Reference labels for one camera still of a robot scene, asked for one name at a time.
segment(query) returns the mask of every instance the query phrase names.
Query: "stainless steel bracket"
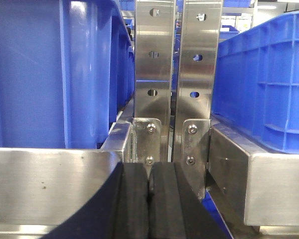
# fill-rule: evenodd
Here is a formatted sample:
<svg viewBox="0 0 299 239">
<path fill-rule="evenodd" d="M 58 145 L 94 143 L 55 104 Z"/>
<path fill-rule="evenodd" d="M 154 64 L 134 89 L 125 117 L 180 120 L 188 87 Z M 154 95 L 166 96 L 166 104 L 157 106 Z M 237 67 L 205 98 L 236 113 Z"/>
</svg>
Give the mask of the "stainless steel bracket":
<svg viewBox="0 0 299 239">
<path fill-rule="evenodd" d="M 154 118 L 134 118 L 136 154 L 134 162 L 143 163 L 147 172 L 160 162 L 161 121 Z"/>
<path fill-rule="evenodd" d="M 200 200 L 205 197 L 210 124 L 210 119 L 187 119 L 182 129 L 180 163 Z"/>
</svg>

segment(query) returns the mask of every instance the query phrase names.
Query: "stainless steel frame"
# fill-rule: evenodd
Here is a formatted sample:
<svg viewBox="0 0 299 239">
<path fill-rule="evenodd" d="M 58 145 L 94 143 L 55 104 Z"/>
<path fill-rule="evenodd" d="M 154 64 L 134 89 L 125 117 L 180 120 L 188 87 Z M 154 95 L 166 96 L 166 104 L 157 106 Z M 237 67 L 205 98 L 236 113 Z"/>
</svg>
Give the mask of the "stainless steel frame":
<svg viewBox="0 0 299 239">
<path fill-rule="evenodd" d="M 135 117 L 161 121 L 158 161 L 168 153 L 175 2 L 136 1 Z"/>
<path fill-rule="evenodd" d="M 207 154 L 197 148 L 196 152 L 201 154 L 196 157 L 201 163 L 194 166 L 184 163 L 187 156 L 183 157 L 182 153 L 183 125 L 187 119 L 210 119 L 221 10 L 221 0 L 185 0 L 183 6 L 173 161 L 182 163 L 189 182 L 201 182 L 191 185 L 197 194 L 204 192 L 201 186 L 204 185 Z M 201 127 L 208 128 L 209 124 L 207 121 L 207 125 Z"/>
<path fill-rule="evenodd" d="M 133 101 L 98 150 L 0 148 L 0 238 L 34 239 L 80 209 L 135 155 Z"/>
<path fill-rule="evenodd" d="M 208 169 L 244 224 L 299 226 L 299 155 L 272 152 L 217 123 Z"/>
</svg>

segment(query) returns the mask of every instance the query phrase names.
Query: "ceiling light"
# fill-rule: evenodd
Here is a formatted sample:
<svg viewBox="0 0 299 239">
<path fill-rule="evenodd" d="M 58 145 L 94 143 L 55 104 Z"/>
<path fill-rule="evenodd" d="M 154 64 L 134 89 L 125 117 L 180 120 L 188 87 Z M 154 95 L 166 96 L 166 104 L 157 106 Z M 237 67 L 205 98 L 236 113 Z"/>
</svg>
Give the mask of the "ceiling light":
<svg viewBox="0 0 299 239">
<path fill-rule="evenodd" d="M 273 10 L 273 9 L 276 9 L 277 7 L 276 6 L 271 6 L 271 5 L 260 5 L 260 6 L 257 6 L 258 9 L 267 9 L 267 10 Z"/>
<path fill-rule="evenodd" d="M 299 3 L 299 0 L 277 0 L 277 2 L 291 2 L 291 3 Z"/>
</svg>

